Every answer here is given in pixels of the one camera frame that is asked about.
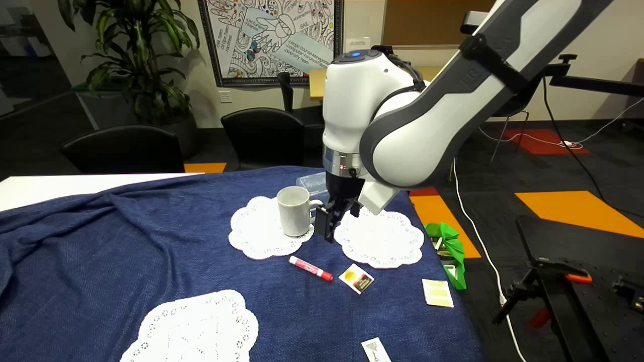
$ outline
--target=framed picture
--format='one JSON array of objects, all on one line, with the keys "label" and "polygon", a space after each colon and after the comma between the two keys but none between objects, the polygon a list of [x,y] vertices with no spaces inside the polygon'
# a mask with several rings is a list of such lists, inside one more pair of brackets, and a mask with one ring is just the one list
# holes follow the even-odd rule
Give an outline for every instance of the framed picture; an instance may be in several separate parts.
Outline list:
[{"label": "framed picture", "polygon": [[289,73],[305,86],[310,69],[341,53],[341,0],[199,0],[220,86],[275,86]]}]

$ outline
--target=blue tablecloth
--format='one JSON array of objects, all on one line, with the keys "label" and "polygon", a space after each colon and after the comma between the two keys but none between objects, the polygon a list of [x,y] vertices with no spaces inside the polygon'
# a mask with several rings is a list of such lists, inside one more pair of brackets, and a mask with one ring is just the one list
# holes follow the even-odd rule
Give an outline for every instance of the blue tablecloth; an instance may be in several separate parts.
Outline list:
[{"label": "blue tablecloth", "polygon": [[[424,304],[421,279],[444,279],[427,246],[416,265],[363,265],[377,281],[358,295],[227,244],[236,210],[305,173],[194,175],[0,213],[0,360],[118,360],[150,308],[218,289],[238,289],[259,322],[252,360],[366,360],[361,341],[377,336],[397,362],[480,360],[459,297]],[[388,210],[419,226],[404,196]],[[321,238],[296,256],[334,275],[352,263]]]}]

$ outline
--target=black cable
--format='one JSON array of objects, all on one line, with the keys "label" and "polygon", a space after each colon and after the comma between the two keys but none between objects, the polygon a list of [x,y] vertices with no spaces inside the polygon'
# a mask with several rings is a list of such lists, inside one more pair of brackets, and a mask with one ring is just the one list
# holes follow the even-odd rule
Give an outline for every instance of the black cable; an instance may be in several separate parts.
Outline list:
[{"label": "black cable", "polygon": [[595,189],[595,194],[599,196],[599,199],[601,199],[606,205],[610,205],[610,207],[618,210],[620,213],[629,213],[629,216],[635,216],[635,217],[644,220],[644,216],[641,216],[641,213],[635,213],[635,211],[629,211],[629,210],[616,207],[614,204],[610,204],[610,201],[606,199],[606,196],[603,196],[603,191],[601,191],[601,187],[599,187],[598,179],[595,179],[595,176],[592,175],[592,170],[581,163],[581,159],[577,157],[577,152],[576,152],[574,149],[569,149],[569,145],[565,142],[565,139],[563,139],[563,135],[562,135],[562,131],[559,131],[559,124],[555,123],[555,117],[553,117],[553,112],[552,112],[552,108],[549,108],[549,101],[547,101],[547,82],[545,82],[545,78],[543,78],[542,82],[543,82],[543,105],[545,105],[545,110],[547,110],[547,115],[549,115],[549,123],[552,123],[552,126],[555,128],[555,133],[557,133],[557,136],[559,136],[562,145],[567,149],[567,152],[576,159],[576,163],[577,163],[577,164],[584,168],[584,173],[588,175],[588,179],[590,179],[590,182],[593,185],[593,189]]}]

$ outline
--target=floor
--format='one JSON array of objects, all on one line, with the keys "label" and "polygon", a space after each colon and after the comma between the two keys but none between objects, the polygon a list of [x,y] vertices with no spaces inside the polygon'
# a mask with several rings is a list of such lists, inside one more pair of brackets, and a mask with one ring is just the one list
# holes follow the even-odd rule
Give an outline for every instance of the floor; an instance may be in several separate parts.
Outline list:
[{"label": "floor", "polygon": [[[91,131],[85,112],[65,86],[56,95],[38,96],[13,115],[0,117],[0,179],[7,175],[76,173],[58,149],[63,142]],[[569,140],[584,139],[601,126],[601,123],[557,124],[563,139]],[[535,126],[552,128],[549,123],[532,123],[528,131]],[[567,152],[552,157],[529,154],[517,142],[497,145],[490,139],[498,133],[501,124],[490,123],[480,133],[475,133],[457,154],[457,173],[437,173],[434,189],[475,247],[483,252],[475,238],[476,227],[490,260],[498,268],[503,286],[519,279],[528,269],[528,256],[515,227],[515,220],[525,207],[515,194],[590,191],[644,227],[644,133],[638,126],[624,126],[622,123],[606,126],[584,145],[590,152],[577,154],[577,160]],[[226,163],[230,157],[232,149],[221,131],[201,131],[201,149],[187,160]],[[498,304],[494,278],[484,257],[467,260],[467,284],[469,287],[461,292],[461,300],[488,360],[519,360],[507,328],[490,324]],[[539,302],[529,300],[511,314],[523,355],[528,360],[565,360],[552,328],[529,328],[529,317],[539,305]]]}]

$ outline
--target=potted plant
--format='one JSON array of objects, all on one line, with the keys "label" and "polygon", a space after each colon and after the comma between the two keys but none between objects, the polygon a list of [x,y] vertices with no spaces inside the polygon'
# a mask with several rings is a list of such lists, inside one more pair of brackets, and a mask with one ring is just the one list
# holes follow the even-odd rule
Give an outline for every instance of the potted plant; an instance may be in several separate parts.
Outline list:
[{"label": "potted plant", "polygon": [[180,12],[180,0],[58,0],[68,29],[80,17],[94,29],[99,58],[86,75],[88,90],[117,89],[135,123],[177,133],[180,151],[194,149],[194,120],[189,96],[179,89],[184,51],[199,49],[198,27]]}]

